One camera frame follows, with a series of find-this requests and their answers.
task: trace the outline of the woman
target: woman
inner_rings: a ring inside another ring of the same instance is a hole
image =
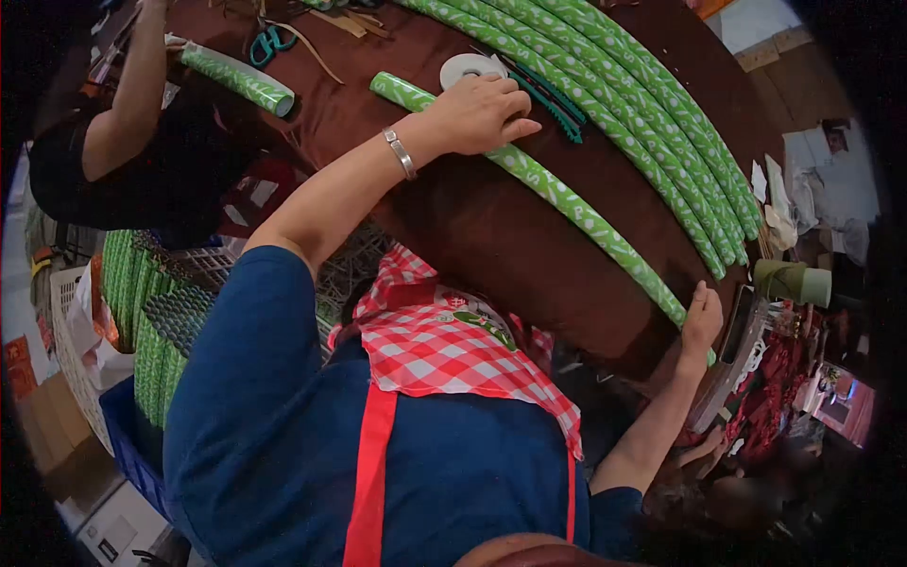
[[[464,78],[300,186],[252,235],[164,431],[174,525],[221,565],[607,565],[683,425],[721,328],[699,282],[674,378],[583,478],[579,410],[516,321],[394,246],[322,366],[319,266],[447,152],[541,126],[513,79]]]
[[[192,103],[188,89],[161,111],[172,50],[163,40],[168,4],[140,5],[110,108],[100,97],[77,108],[61,103],[71,96],[61,85],[66,73],[81,71],[74,78],[84,82],[72,57],[69,68],[64,63],[44,105],[45,115],[46,107],[51,115],[62,107],[63,116],[52,117],[50,128],[39,125],[29,158],[35,201],[51,218],[101,230],[159,229],[172,247],[185,248],[217,228],[219,198],[255,152],[233,142],[210,102]]]

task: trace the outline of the silver bracelet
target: silver bracelet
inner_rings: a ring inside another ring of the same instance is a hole
[[[387,143],[391,144],[391,149],[394,150],[397,159],[400,160],[400,164],[403,165],[403,171],[406,172],[406,178],[409,181],[414,180],[415,167],[413,166],[413,158],[409,157],[409,152],[406,151],[406,148],[403,147],[403,144],[396,137],[396,132],[390,128],[384,128],[381,133],[385,135],[385,140],[387,140]]]

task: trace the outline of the black shirt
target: black shirt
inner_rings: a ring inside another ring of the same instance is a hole
[[[58,222],[100,230],[161,229],[205,240],[218,226],[219,199],[254,154],[233,143],[210,104],[179,98],[161,114],[145,149],[100,178],[82,166],[85,134],[101,108],[83,107],[35,141],[29,152],[35,201]]]

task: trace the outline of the blue plastic crate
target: blue plastic crate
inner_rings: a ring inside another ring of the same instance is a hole
[[[151,464],[159,462],[160,456],[149,459],[138,448],[142,446],[139,432],[141,414],[135,406],[135,376],[104,392],[100,403],[117,466],[145,500],[172,523],[164,504],[163,474],[160,467]]]

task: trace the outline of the spool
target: spool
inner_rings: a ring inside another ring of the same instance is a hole
[[[507,78],[507,68],[497,61],[479,54],[454,55],[441,66],[441,88],[445,91],[464,77],[497,74]]]

